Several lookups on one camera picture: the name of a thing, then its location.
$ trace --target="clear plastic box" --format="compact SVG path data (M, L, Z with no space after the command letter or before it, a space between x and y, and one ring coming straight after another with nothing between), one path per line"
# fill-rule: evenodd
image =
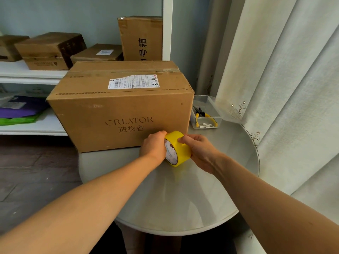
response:
M205 114L210 115L202 117L200 115L196 118L196 111L194 109L200 109L205 112ZM212 100L208 95L195 95L193 98L193 107L191 110L190 122L194 129L209 129L209 128L218 128L222 122L222 118L219 115L218 111L214 108Z

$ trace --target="yellow tape roll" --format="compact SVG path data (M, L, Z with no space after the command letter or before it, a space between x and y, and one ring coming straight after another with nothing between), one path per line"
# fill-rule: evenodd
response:
M188 145L178 142L183 136L179 131L173 131L165 136L166 160L171 166L177 167L191 157Z

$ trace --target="sheer curtain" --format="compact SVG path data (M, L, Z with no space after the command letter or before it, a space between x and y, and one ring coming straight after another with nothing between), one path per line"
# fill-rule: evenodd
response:
M219 107L251 134L260 177L336 223L338 11L339 0L245 0L222 79L212 84ZM236 242L239 253L263 252L251 232Z

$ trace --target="shelf board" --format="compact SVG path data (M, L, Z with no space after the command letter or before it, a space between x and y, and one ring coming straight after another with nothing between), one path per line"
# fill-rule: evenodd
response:
M0 62L0 83L57 85L68 70L29 70L26 63Z
M51 108L45 110L35 123L0 126L0 134L67 135Z

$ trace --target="round table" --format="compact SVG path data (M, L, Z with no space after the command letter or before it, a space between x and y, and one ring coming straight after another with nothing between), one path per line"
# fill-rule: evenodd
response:
M221 152L259 175L259 156L252 138L239 124L223 121L217 129L189 128L206 136ZM138 157L139 147L79 155L83 183L120 168ZM137 188L117 216L136 230L168 236L200 233L226 222L238 209L222 184L189 159L178 167L164 161Z

